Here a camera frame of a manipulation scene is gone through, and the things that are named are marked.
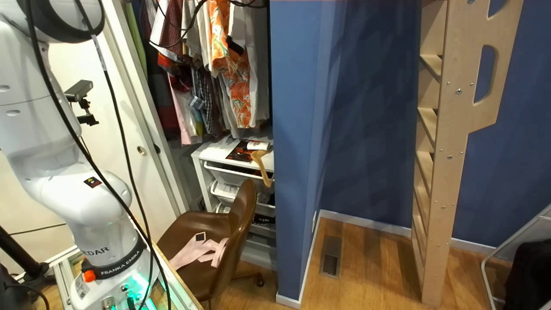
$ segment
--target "baseboard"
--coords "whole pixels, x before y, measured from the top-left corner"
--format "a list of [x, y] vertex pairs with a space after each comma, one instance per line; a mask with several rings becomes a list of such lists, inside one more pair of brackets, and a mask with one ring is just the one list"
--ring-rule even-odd
[[300, 300], [293, 300], [293, 298], [283, 296], [279, 293], [276, 294], [276, 303], [290, 306], [290, 308], [300, 308], [300, 305], [302, 305]]
[[304, 284], [300, 288], [300, 294], [298, 294], [298, 300], [293, 300], [293, 298], [288, 298], [288, 296], [283, 296], [283, 294], [276, 294], [276, 303], [279, 305], [285, 305], [285, 306], [290, 306], [290, 308], [300, 308], [304, 305], [304, 296], [305, 296], [305, 289], [307, 289], [307, 281], [309, 281], [309, 272], [310, 272], [310, 260], [312, 260], [312, 253], [314, 253], [314, 243], [316, 243], [316, 238], [317, 238], [317, 232], [319, 232], [319, 227], [321, 227], [321, 212], [317, 213], [317, 219], [316, 219], [316, 231], [314, 231], [314, 236], [312, 236], [312, 243], [310, 243], [310, 251], [309, 251], [309, 260], [307, 260], [307, 269], [305, 269], [305, 275], [304, 275]]
[[[331, 212], [331, 210], [321, 210], [321, 217], [340, 220], [340, 222], [347, 222], [347, 224], [353, 224], [353, 226], [360, 226], [360, 227], [371, 227], [371, 229], [383, 231], [383, 232], [388, 232], [388, 234], [398, 234], [398, 236], [410, 236], [412, 234], [410, 227], [393, 226], [393, 224], [378, 222], [378, 220], [371, 220], [371, 219], [362, 219], [362, 217], [353, 217], [353, 215], [338, 213], [338, 212]], [[467, 251], [474, 251], [474, 253], [479, 253], [479, 255], [484, 255], [484, 257], [488, 257], [490, 253], [493, 253], [496, 250], [495, 246], [490, 246], [490, 244], [472, 243], [472, 241], [459, 239], [459, 238], [452, 239], [452, 246], [453, 248], [462, 248], [462, 250], [467, 250]]]

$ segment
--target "chair backrest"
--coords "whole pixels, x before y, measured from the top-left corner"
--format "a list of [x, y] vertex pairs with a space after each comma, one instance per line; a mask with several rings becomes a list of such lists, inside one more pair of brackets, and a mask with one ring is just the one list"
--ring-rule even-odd
[[231, 236], [228, 239], [223, 262], [219, 265], [219, 275], [211, 296], [219, 296], [236, 274], [245, 239], [255, 219], [257, 195], [259, 191], [252, 179], [247, 179], [238, 191], [238, 196], [231, 207]]

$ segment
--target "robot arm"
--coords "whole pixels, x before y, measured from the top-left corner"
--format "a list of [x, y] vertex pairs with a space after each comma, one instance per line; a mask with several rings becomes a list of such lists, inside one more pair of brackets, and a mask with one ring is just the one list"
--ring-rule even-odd
[[[83, 0], [83, 5], [95, 33], [100, 33], [102, 3]], [[47, 43], [90, 40], [76, 2], [33, 0], [30, 9], [26, 0], [0, 0], [0, 150], [23, 188], [68, 222], [88, 262], [93, 267], [114, 265], [137, 248], [140, 236], [83, 158], [52, 103], [28, 36], [28, 14], [37, 21], [45, 60]], [[49, 74], [66, 115], [81, 133], [71, 103]], [[130, 205], [128, 186], [112, 174], [107, 179]]]

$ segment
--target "wooden ladder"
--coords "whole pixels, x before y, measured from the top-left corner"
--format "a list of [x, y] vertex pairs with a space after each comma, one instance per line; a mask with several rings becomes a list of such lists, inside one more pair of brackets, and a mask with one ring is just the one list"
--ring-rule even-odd
[[[422, 301], [441, 303], [469, 134], [496, 122], [524, 0], [422, 0], [412, 243]], [[476, 102], [483, 48], [491, 86]]]

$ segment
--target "drawer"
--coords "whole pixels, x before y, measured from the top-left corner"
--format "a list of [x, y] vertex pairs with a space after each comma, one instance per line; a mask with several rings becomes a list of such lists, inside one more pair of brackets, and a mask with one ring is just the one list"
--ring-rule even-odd
[[276, 205], [257, 203], [257, 213], [266, 215], [266, 217], [276, 217]]
[[276, 263], [276, 248], [247, 239], [242, 260], [266, 267], [266, 269], [278, 269]]
[[257, 234], [248, 234], [247, 243], [257, 244], [261, 248], [276, 248], [276, 239]]
[[224, 186], [240, 188], [245, 179], [252, 179], [257, 184], [261, 193], [273, 195], [276, 191], [276, 182], [271, 188], [267, 188], [259, 170], [248, 170], [248, 169], [214, 164], [214, 162], [204, 162], [204, 167], [205, 170], [209, 170], [214, 181]]
[[262, 238], [276, 239], [276, 226], [274, 224], [252, 224], [250, 234], [257, 234]]

